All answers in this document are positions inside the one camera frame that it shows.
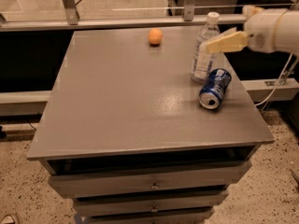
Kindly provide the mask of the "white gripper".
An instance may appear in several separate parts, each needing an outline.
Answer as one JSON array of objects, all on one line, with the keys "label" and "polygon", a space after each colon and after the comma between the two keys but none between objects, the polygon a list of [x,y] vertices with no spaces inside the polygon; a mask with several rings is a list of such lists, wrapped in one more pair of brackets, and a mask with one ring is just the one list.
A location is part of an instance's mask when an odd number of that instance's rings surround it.
[{"label": "white gripper", "polygon": [[245,32],[237,31],[209,39],[206,42],[207,53],[237,52],[246,46],[258,52],[275,51],[274,33],[282,10],[245,5],[242,14],[247,18],[243,25]]}]

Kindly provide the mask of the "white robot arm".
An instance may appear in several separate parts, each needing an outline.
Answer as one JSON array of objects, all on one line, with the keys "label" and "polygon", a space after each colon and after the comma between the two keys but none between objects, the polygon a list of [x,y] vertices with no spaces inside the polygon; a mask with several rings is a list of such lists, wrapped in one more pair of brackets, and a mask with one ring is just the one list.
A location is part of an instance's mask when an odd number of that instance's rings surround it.
[{"label": "white robot arm", "polygon": [[224,32],[206,42],[208,53],[236,52],[243,48],[262,53],[299,52],[299,11],[244,6],[242,31]]}]

